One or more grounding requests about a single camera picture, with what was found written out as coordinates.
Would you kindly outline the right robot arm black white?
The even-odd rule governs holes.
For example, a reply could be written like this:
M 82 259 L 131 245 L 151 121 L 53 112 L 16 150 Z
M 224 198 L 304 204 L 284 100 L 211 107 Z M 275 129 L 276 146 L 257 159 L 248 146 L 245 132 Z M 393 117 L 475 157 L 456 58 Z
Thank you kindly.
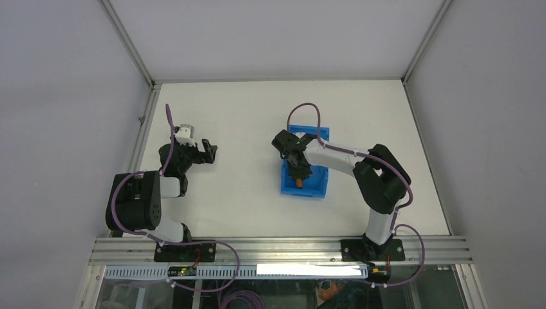
M 285 163 L 285 176 L 293 190 L 302 190 L 317 167 L 353 177 L 370 208 L 362 235 L 364 255 L 378 261 L 388 253 L 398 212 L 412 203 L 413 192 L 410 176 L 385 145 L 361 152 L 329 144 L 318 134 L 297 136 L 284 129 L 273 138 L 272 146 Z

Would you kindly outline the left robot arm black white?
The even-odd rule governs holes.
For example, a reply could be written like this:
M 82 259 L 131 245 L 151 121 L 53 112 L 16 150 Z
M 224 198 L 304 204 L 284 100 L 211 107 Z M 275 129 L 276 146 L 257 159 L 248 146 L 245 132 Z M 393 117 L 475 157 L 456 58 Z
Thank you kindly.
M 173 142 L 159 150 L 157 171 L 117 174 L 105 213 L 108 229 L 148 237 L 169 245 L 177 261 L 187 261 L 194 252 L 187 225 L 162 214 L 162 201 L 182 198 L 188 189 L 186 173 L 193 165 L 213 164 L 218 150 L 207 139 L 203 150 L 197 145 Z

